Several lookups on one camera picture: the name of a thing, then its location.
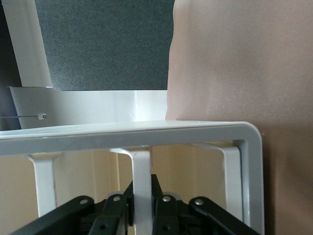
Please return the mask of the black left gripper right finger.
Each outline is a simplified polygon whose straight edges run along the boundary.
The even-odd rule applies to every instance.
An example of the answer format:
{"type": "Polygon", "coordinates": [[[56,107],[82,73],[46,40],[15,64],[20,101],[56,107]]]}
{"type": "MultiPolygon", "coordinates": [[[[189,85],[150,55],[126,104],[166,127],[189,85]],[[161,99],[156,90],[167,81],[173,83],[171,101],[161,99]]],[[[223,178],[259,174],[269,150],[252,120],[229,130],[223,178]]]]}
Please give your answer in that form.
{"type": "Polygon", "coordinates": [[[152,178],[154,235],[256,235],[255,230],[206,197],[184,203],[162,191],[152,178]]]}

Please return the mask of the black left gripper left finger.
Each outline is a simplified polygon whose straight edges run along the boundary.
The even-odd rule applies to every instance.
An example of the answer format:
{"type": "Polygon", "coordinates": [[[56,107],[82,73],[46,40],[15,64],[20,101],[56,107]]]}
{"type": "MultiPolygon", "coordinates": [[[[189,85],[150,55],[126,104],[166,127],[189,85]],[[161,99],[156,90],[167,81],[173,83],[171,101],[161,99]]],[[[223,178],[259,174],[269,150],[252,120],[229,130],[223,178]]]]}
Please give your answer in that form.
{"type": "Polygon", "coordinates": [[[126,235],[134,222],[133,185],[99,203],[78,196],[17,229],[13,235],[126,235]]]}

